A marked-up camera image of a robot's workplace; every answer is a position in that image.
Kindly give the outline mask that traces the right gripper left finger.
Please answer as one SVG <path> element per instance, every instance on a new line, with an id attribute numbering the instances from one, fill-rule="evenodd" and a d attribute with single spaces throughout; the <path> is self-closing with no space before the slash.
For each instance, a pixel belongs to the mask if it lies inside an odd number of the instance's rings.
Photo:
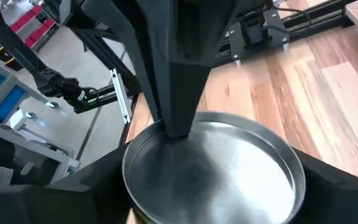
<path id="1" fill-rule="evenodd" d="M 49 185 L 0 186 L 0 224 L 125 223 L 131 206 L 121 171 L 126 149 Z"/>

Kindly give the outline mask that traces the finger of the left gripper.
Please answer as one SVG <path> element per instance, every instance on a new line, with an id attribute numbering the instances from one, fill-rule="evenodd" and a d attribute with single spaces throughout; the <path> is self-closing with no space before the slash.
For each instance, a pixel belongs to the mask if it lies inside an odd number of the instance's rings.
<path id="1" fill-rule="evenodd" d="M 115 1 L 128 20 L 124 38 L 151 111 L 169 136 L 190 132 L 196 107 L 235 0 Z"/>

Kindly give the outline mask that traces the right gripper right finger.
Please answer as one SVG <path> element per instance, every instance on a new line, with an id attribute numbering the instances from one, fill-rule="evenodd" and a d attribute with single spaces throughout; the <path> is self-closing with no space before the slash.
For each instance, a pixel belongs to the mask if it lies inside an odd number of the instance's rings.
<path id="1" fill-rule="evenodd" d="M 358 224 L 358 177 L 295 149 L 306 175 L 298 224 Z"/>

